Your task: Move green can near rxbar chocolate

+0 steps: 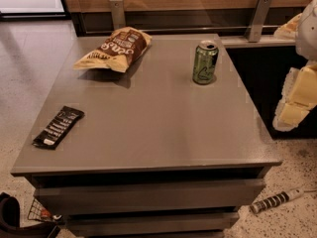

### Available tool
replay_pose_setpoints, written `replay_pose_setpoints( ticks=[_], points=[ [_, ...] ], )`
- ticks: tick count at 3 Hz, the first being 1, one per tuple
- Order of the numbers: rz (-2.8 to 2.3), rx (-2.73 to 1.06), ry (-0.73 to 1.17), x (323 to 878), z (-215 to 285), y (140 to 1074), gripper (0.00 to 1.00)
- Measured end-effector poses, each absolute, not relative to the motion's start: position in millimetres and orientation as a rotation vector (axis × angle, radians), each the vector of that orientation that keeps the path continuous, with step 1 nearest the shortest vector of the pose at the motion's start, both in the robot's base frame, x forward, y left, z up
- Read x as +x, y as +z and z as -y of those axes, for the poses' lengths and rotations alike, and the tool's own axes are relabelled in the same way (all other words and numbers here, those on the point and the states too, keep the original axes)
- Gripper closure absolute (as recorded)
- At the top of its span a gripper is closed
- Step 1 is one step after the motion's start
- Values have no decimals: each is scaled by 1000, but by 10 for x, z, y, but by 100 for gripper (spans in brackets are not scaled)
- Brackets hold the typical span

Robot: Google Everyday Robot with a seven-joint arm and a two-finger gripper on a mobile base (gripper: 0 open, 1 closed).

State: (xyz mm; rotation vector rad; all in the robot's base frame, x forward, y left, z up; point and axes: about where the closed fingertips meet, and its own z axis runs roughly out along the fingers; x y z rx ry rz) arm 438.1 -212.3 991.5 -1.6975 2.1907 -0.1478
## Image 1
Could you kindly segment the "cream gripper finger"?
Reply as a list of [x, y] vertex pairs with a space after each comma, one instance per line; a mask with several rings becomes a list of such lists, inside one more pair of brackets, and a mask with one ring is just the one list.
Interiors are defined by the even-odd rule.
[[302, 16], [302, 14], [299, 13], [298, 15], [291, 18], [287, 23], [278, 27], [275, 30], [273, 35], [278, 39], [294, 40], [296, 31], [297, 31], [297, 27], [298, 27], [298, 23], [299, 23], [301, 16]]
[[317, 64], [301, 69], [292, 67], [285, 77], [272, 126], [275, 130], [289, 132], [306, 118], [317, 106]]

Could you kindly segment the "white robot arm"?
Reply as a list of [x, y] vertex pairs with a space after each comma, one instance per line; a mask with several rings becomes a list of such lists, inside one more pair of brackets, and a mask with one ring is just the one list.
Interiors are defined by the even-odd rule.
[[272, 126], [289, 132], [317, 106], [317, 0], [279, 27], [273, 34], [295, 41], [296, 53], [307, 59], [301, 69], [292, 67], [285, 77], [281, 99], [274, 111]]

